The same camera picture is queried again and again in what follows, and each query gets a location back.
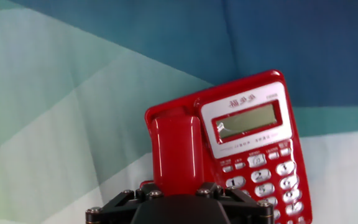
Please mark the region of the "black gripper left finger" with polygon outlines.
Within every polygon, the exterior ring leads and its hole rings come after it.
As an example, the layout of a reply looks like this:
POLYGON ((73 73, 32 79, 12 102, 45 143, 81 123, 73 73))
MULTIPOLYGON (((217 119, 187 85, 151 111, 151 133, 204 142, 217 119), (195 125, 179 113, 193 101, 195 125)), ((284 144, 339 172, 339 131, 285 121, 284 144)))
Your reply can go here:
POLYGON ((153 182, 146 182, 138 189, 121 191, 102 207, 87 209, 85 211, 85 223, 130 223, 143 203, 161 197, 163 197, 162 190, 153 182))

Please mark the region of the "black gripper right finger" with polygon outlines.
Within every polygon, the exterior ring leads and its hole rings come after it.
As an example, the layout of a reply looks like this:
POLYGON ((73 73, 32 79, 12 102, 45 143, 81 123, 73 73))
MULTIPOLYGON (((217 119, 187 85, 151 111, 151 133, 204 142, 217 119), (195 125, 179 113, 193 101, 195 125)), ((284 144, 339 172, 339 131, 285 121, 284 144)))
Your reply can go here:
POLYGON ((272 203, 256 201, 236 187, 205 182, 196 190, 196 196, 204 200, 198 213, 205 223, 274 223, 272 203))

